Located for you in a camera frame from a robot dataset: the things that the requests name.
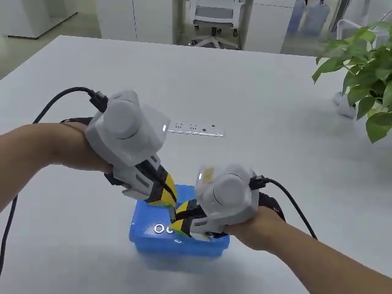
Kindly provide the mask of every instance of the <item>forearm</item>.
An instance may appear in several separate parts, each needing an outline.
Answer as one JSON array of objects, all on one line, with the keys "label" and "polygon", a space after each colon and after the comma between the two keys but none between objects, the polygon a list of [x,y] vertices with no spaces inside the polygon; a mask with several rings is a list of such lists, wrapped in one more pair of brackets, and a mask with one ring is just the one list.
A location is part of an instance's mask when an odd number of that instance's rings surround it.
[{"label": "forearm", "polygon": [[51,124],[23,126],[0,136],[0,211],[50,164]]},{"label": "forearm", "polygon": [[392,293],[389,277],[290,225],[278,227],[268,237],[268,250],[291,268],[311,294]]}]

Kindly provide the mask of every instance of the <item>white office chair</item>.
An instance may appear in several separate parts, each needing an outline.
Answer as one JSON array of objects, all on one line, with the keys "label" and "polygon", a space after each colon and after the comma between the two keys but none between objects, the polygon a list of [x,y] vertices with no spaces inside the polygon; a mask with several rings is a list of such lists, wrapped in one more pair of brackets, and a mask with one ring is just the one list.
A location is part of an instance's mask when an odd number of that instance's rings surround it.
[{"label": "white office chair", "polygon": [[[336,38],[337,40],[342,40],[344,39],[345,36],[343,36],[343,32],[346,29],[360,29],[362,26],[367,26],[369,24],[369,2],[367,2],[367,7],[365,7],[363,10],[363,15],[362,15],[362,24],[354,23],[350,20],[342,19],[339,20],[337,23],[337,29],[336,29]],[[386,13],[383,18],[380,21],[387,21],[387,22],[392,22],[392,10]],[[383,44],[385,44],[390,35],[388,31],[385,31],[383,28],[375,28],[373,32],[376,35],[376,38],[374,40],[374,43],[372,44],[373,47],[378,47]]]},{"label": "white office chair", "polygon": [[210,36],[196,36],[192,45],[202,47],[209,43],[221,48],[219,43],[239,48],[238,44],[217,36],[219,28],[233,29],[233,36],[238,35],[241,7],[239,0],[190,0],[190,20],[195,27],[211,26]]}]

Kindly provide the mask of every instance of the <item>power outlet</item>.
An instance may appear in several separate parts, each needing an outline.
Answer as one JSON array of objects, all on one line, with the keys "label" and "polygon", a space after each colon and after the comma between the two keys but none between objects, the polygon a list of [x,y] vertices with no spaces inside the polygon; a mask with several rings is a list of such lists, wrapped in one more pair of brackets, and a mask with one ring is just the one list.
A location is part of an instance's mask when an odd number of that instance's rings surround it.
[{"label": "power outlet", "polygon": [[174,122],[170,124],[169,133],[191,134],[212,137],[224,137],[225,131],[215,124],[186,124],[183,122]]}]

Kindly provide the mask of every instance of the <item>floor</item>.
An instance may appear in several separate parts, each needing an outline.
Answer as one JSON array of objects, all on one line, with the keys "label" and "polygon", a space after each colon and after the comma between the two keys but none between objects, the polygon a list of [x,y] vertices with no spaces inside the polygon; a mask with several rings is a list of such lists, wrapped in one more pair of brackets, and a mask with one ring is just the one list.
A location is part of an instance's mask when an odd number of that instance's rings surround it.
[{"label": "floor", "polygon": [[97,16],[79,12],[37,40],[0,37],[0,79],[59,35],[100,38]]},{"label": "floor", "polygon": [[[327,0],[333,11],[338,0]],[[55,27],[37,40],[16,39],[0,36],[0,79],[25,62],[34,53],[51,42],[58,35],[95,37],[100,38],[100,29],[95,14],[95,0],[78,0],[79,13],[64,23]],[[188,44],[192,39],[193,28],[186,27],[182,37],[182,45]],[[222,32],[222,37],[235,40],[230,31]],[[315,56],[320,52],[322,46],[320,39],[307,38],[303,36],[287,37],[282,48],[283,54]]]}]

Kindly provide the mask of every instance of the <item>chair base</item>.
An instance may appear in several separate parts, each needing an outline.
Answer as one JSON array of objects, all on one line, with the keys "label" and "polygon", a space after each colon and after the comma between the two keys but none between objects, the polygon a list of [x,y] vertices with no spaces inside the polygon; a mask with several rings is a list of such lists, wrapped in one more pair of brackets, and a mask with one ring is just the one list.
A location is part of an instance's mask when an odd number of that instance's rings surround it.
[{"label": "chair base", "polygon": [[217,49],[222,49],[219,43],[239,49],[239,46],[236,43],[217,36],[197,36],[194,40],[192,40],[192,45],[195,47],[202,47],[210,43],[214,44]]}]

